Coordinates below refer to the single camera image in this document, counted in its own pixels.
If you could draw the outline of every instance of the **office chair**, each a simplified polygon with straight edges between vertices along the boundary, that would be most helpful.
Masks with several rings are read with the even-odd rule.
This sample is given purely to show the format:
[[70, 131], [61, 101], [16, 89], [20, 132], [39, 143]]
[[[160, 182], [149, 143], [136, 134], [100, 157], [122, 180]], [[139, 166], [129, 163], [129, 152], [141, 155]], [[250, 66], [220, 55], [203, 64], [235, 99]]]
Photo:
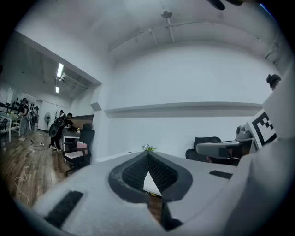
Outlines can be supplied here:
[[86, 143], [87, 147], [77, 148], [74, 147], [75, 143], [73, 142], [65, 142], [65, 145], [70, 145], [69, 151], [63, 151], [63, 157], [68, 162], [72, 163], [73, 168], [65, 172], [67, 175], [69, 172], [73, 170], [81, 169], [84, 166], [90, 164], [90, 144], [93, 140], [95, 131], [91, 129], [91, 124], [84, 124], [81, 130], [81, 135], [79, 141], [82, 143]]
[[203, 142], [220, 142], [221, 139], [218, 137], [203, 137], [203, 138], [195, 138], [193, 149], [188, 149], [185, 152], [185, 158], [189, 160], [196, 160], [201, 162], [208, 162], [207, 156], [201, 155], [196, 151], [196, 146], [198, 143]]

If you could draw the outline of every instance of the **ceiling light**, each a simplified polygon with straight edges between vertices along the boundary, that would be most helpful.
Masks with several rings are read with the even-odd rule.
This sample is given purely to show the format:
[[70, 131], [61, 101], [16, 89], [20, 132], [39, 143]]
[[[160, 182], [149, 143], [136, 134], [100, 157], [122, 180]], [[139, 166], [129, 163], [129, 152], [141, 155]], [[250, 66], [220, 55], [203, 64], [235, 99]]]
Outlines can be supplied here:
[[61, 73], [63, 72], [63, 68], [64, 65], [63, 64], [59, 64], [59, 69], [57, 70], [57, 77], [60, 78], [61, 77]]

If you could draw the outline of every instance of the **wooden floor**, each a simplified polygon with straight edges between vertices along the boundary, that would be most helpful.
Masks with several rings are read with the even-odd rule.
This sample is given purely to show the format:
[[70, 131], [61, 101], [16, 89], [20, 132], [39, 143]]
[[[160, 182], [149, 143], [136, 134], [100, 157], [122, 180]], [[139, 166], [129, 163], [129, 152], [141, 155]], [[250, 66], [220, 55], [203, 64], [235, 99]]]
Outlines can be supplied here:
[[[32, 144], [30, 139], [34, 142], [43, 143], [45, 146]], [[63, 181], [65, 179], [64, 173], [69, 169], [68, 163], [64, 162], [62, 152], [58, 153], [56, 150], [48, 148], [49, 144], [50, 137], [48, 134], [39, 130], [31, 133], [24, 142], [18, 140], [17, 133], [12, 133], [11, 143], [8, 142], [7, 134], [1, 135], [1, 176], [6, 182], [11, 196], [27, 204], [26, 196], [14, 184], [16, 177], [25, 179], [26, 173], [26, 181], [18, 178], [15, 182], [20, 190], [29, 197], [28, 206], [32, 206], [46, 191]], [[30, 152], [32, 146], [44, 150]]]

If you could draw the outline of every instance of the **standing fan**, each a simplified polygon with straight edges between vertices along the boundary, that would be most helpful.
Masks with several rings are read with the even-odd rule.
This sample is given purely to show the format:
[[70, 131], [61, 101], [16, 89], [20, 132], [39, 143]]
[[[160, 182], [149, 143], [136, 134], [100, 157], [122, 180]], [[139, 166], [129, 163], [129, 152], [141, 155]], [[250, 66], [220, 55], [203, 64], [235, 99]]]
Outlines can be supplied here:
[[50, 115], [50, 113], [49, 112], [47, 112], [46, 114], [45, 114], [45, 116], [44, 116], [44, 120], [45, 120], [45, 122], [47, 123], [47, 128], [46, 128], [46, 133], [48, 133], [48, 123], [50, 122], [50, 119], [51, 119], [51, 115]]

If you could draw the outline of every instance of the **white cable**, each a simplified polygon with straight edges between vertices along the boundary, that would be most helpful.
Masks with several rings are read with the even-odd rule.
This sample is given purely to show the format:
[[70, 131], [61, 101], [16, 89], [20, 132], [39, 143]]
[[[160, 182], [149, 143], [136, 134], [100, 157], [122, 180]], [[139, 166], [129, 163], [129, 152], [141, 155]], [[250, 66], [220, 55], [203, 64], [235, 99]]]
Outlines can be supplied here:
[[[25, 158], [26, 158], [26, 154], [31, 153], [31, 152], [32, 152], [32, 150], [24, 154], [24, 160], [25, 160]], [[26, 194], [24, 194], [24, 193], [19, 189], [19, 187], [17, 186], [17, 183], [16, 183], [15, 181], [16, 181], [17, 178], [20, 178], [20, 179], [22, 179], [23, 181], [26, 181], [28, 178], [27, 178], [27, 175], [26, 175], [26, 171], [25, 171], [25, 169], [29, 169], [29, 168], [30, 168], [29, 166], [25, 166], [25, 165], [24, 165], [24, 169], [23, 169], [23, 170], [24, 170], [24, 176], [25, 176], [25, 179], [23, 179], [23, 178], [21, 178], [21, 177], [16, 177], [16, 178], [14, 179], [14, 184], [15, 184], [15, 186], [17, 187], [17, 189], [18, 189], [23, 195], [25, 195], [25, 196], [27, 197], [27, 199], [28, 199], [27, 204], [29, 203], [29, 197], [28, 197]]]

